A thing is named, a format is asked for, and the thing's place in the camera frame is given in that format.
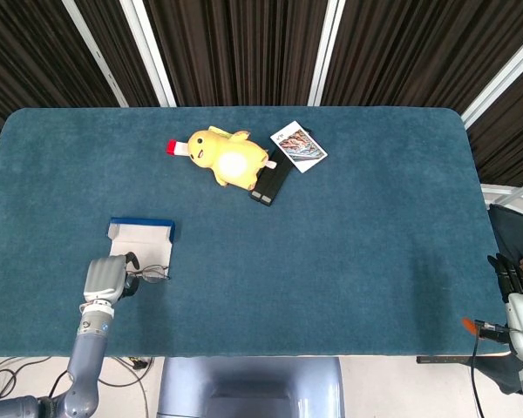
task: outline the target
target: floor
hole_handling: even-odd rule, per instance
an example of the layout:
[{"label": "floor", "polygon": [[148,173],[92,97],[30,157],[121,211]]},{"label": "floor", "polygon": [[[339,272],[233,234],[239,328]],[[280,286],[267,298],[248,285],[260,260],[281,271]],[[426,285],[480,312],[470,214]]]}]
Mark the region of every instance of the floor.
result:
[{"label": "floor", "polygon": [[[15,369],[24,361],[11,366]],[[55,357],[25,368],[18,376],[11,396],[49,393],[56,377],[65,370],[68,359]],[[148,418],[155,417],[159,399],[163,359],[143,380],[149,407]],[[341,358],[347,418],[474,418],[478,416],[472,396],[468,367],[460,365],[418,365],[414,357],[349,356]],[[116,361],[106,359],[101,378],[123,384],[133,376]],[[477,389],[486,418],[523,417],[523,398],[504,395],[496,385],[477,374]],[[57,393],[69,387],[61,380]],[[99,385],[100,403],[94,416],[145,417],[145,403],[139,385],[108,388]]]}]

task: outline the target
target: pikachu plush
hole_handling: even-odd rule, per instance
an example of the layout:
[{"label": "pikachu plush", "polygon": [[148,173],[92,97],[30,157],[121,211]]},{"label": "pikachu plush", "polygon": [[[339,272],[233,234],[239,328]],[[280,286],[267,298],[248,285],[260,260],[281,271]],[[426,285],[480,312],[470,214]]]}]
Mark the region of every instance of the pikachu plush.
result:
[{"label": "pikachu plush", "polygon": [[187,155],[196,165],[210,168],[220,185],[253,190],[258,171],[264,166],[275,168],[275,162],[268,161],[268,153],[249,141],[249,136],[247,131],[230,134],[210,126],[194,133],[187,143],[171,139],[166,153]]}]

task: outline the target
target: card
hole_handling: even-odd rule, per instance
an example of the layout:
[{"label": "card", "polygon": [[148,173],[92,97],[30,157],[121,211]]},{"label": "card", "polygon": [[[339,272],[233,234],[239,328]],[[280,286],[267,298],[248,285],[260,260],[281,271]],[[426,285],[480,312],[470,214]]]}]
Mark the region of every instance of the card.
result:
[{"label": "card", "polygon": [[306,172],[328,155],[296,121],[271,135],[271,139],[300,172]]}]

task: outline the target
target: teal carpet table surface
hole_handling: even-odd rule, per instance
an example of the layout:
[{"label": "teal carpet table surface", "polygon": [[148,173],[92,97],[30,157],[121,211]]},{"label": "teal carpet table surface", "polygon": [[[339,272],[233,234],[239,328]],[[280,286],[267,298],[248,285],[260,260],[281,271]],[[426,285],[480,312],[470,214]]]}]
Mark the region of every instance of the teal carpet table surface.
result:
[{"label": "teal carpet table surface", "polygon": [[[329,154],[271,207],[166,155],[293,120]],[[392,107],[25,109],[0,138],[0,356],[69,355],[112,217],[172,219],[169,281],[115,305],[108,355],[469,354],[505,322],[460,117]],[[501,347],[484,345],[485,352]]]}]

